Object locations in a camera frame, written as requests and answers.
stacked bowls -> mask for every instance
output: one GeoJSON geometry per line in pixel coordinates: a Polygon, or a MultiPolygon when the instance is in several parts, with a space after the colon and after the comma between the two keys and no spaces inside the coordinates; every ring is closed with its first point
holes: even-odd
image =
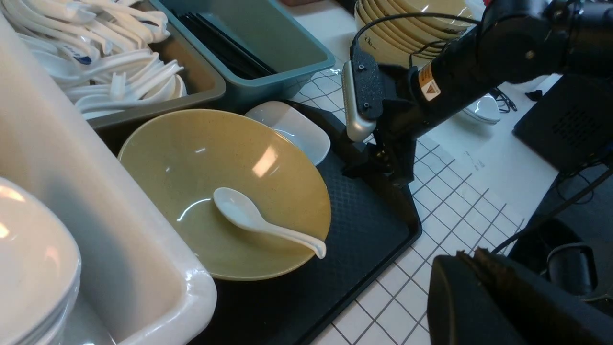
{"type": "Polygon", "coordinates": [[[58,345],[77,299],[81,258],[59,219],[0,178],[0,345],[58,345]]]}
{"type": "MultiPolygon", "coordinates": [[[[355,8],[356,25],[360,29],[388,15],[419,12],[473,17],[463,0],[359,0],[355,8]]],[[[380,63],[409,67],[409,54],[412,53],[413,65],[424,66],[441,52],[444,43],[423,49],[426,45],[453,40],[469,26],[469,23],[443,18],[399,18],[384,21],[366,30],[359,42],[362,50],[373,55],[380,63]]]]}

teal container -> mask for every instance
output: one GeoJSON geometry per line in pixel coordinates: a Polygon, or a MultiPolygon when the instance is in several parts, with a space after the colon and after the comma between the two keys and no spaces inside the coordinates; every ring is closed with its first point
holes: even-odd
{"type": "Polygon", "coordinates": [[[150,0],[226,80],[215,106],[235,112],[295,96],[313,74],[331,68],[335,57],[276,0],[150,0]],[[258,56],[277,74],[248,80],[236,76],[173,14],[198,13],[258,56]]]}

white basin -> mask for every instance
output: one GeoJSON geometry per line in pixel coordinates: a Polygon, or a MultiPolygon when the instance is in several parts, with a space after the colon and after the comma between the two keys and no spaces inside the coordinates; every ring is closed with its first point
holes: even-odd
{"type": "Polygon", "coordinates": [[[0,35],[0,176],[75,238],[75,310],[118,344],[187,343],[211,319],[213,279],[1,15],[0,35]]]}

yellow warning sticker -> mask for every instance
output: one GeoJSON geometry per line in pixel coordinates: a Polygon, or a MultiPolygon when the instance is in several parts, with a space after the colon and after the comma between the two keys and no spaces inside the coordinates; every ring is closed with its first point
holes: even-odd
{"type": "Polygon", "coordinates": [[[421,87],[424,97],[431,101],[441,94],[441,89],[434,80],[432,74],[432,65],[427,64],[419,71],[419,86],[421,87]]]}

cable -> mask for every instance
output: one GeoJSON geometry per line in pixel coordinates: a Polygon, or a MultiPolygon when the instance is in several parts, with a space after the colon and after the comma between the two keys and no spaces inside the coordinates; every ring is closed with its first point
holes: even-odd
{"type": "Polygon", "coordinates": [[[364,25],[360,30],[357,31],[356,35],[353,37],[353,41],[351,42],[352,46],[357,46],[357,41],[360,39],[360,36],[362,36],[362,34],[364,32],[366,32],[366,30],[372,28],[373,26],[382,23],[384,21],[388,21],[388,20],[394,20],[394,19],[401,19],[401,18],[417,18],[417,17],[430,17],[430,18],[445,18],[445,19],[453,19],[453,20],[459,20],[459,21],[464,21],[466,23],[471,23],[471,24],[481,24],[481,22],[479,20],[474,20],[472,18],[466,18],[466,17],[458,17],[456,15],[451,15],[451,14],[444,14],[444,13],[423,13],[423,12],[411,12],[411,13],[401,13],[401,14],[394,14],[394,15],[387,15],[385,17],[381,17],[381,18],[377,18],[373,21],[371,21],[370,23],[364,25]]]}
{"type": "Polygon", "coordinates": [[[501,250],[503,250],[506,246],[511,244],[516,239],[518,239],[520,237],[523,237],[523,236],[526,236],[527,234],[537,230],[543,223],[545,223],[546,221],[548,221],[551,218],[555,217],[560,212],[564,211],[568,206],[576,203],[581,198],[583,198],[585,195],[590,193],[592,190],[596,189],[596,187],[598,187],[600,184],[602,184],[611,175],[613,175],[613,169],[608,169],[602,175],[600,175],[597,179],[595,179],[594,182],[592,182],[590,185],[585,187],[579,193],[575,194],[575,196],[573,196],[572,198],[566,200],[564,203],[562,203],[561,205],[556,207],[553,211],[551,211],[548,214],[546,214],[543,218],[539,219],[534,224],[532,224],[529,227],[526,227],[526,228],[518,231],[516,234],[514,234],[513,236],[509,237],[507,240],[502,242],[498,247],[496,247],[496,248],[494,248],[494,250],[492,250],[492,254],[499,253],[501,250]]]}

